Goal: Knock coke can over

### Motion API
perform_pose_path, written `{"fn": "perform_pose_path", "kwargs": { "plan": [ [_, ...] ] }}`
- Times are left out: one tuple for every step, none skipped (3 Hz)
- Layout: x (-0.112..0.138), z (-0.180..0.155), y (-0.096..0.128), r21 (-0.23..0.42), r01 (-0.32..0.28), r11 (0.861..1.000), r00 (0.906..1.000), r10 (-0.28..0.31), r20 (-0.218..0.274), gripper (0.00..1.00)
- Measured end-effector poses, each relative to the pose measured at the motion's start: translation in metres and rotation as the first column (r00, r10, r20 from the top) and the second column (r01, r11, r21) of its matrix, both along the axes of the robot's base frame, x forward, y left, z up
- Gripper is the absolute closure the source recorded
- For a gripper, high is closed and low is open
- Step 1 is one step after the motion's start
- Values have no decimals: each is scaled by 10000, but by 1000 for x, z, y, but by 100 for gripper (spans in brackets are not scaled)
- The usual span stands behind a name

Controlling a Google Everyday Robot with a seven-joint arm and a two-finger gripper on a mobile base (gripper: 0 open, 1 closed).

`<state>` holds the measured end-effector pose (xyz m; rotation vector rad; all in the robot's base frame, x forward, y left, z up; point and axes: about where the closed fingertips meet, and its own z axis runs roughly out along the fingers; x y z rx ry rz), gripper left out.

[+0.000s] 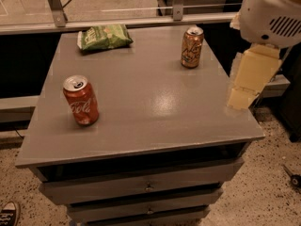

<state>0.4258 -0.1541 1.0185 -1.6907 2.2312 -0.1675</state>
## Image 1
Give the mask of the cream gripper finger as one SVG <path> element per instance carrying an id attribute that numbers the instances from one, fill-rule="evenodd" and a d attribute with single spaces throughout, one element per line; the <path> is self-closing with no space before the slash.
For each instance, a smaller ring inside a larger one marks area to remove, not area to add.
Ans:
<path id="1" fill-rule="evenodd" d="M 227 102 L 227 106 L 234 109 L 248 109 L 254 100 L 259 96 L 255 90 L 246 88 L 232 88 Z"/>

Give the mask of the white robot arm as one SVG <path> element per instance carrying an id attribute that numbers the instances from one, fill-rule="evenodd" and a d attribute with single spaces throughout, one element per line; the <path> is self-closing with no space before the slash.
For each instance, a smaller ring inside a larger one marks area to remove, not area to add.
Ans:
<path id="1" fill-rule="evenodd" d="M 251 46 L 232 61 L 227 106 L 247 109 L 279 70 L 280 50 L 301 42 L 301 0 L 243 0 L 230 26 Z"/>

